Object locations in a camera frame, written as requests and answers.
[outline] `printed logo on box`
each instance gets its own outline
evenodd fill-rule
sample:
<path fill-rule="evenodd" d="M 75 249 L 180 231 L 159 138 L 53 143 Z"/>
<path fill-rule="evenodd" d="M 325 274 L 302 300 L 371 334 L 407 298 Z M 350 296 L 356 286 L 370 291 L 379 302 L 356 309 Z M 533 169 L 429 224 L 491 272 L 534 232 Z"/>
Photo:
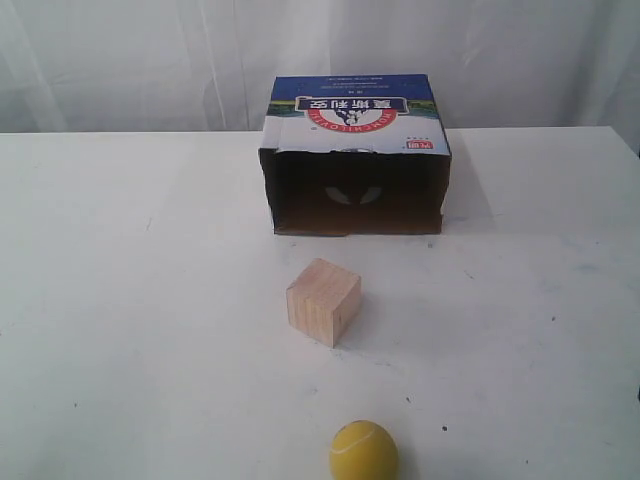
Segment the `printed logo on box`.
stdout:
<path fill-rule="evenodd" d="M 380 130 L 409 113 L 402 97 L 296 97 L 296 110 L 320 127 L 346 133 Z"/>
<path fill-rule="evenodd" d="M 429 140 L 407 140 L 407 148 L 412 150 L 432 150 L 433 142 Z"/>

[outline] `yellow ball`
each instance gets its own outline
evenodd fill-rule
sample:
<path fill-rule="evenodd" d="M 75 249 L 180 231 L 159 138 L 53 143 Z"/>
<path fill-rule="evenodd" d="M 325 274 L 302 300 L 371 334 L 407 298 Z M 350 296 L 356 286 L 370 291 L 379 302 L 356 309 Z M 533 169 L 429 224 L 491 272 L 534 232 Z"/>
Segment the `yellow ball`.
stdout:
<path fill-rule="evenodd" d="M 393 480 L 398 472 L 398 449 L 380 425 L 359 420 L 336 433 L 329 464 L 335 480 Z"/>

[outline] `cardboard box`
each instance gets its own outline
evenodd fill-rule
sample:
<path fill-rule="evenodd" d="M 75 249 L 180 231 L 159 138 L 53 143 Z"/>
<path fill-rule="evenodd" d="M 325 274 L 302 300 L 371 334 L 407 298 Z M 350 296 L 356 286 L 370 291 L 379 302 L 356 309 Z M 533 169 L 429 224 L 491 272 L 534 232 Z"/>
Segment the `cardboard box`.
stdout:
<path fill-rule="evenodd" d="M 451 153 L 426 75 L 278 77 L 263 135 L 275 233 L 440 233 Z"/>

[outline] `cube face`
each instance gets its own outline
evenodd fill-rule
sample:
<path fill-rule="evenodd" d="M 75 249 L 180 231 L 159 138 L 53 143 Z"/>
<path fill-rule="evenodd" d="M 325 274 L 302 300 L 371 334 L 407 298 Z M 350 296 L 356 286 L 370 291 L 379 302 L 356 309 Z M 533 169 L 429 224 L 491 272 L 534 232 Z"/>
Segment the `cube face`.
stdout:
<path fill-rule="evenodd" d="M 322 259 L 315 259 L 287 289 L 289 323 L 333 347 L 358 313 L 361 278 Z"/>

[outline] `wooden block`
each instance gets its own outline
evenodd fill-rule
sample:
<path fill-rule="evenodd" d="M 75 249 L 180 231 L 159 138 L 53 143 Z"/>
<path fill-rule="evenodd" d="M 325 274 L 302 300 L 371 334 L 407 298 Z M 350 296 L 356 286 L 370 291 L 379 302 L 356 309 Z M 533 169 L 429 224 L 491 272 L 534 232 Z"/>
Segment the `wooden block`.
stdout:
<path fill-rule="evenodd" d="M 287 289 L 289 323 L 334 347 L 358 313 L 361 299 L 360 275 L 316 258 Z"/>

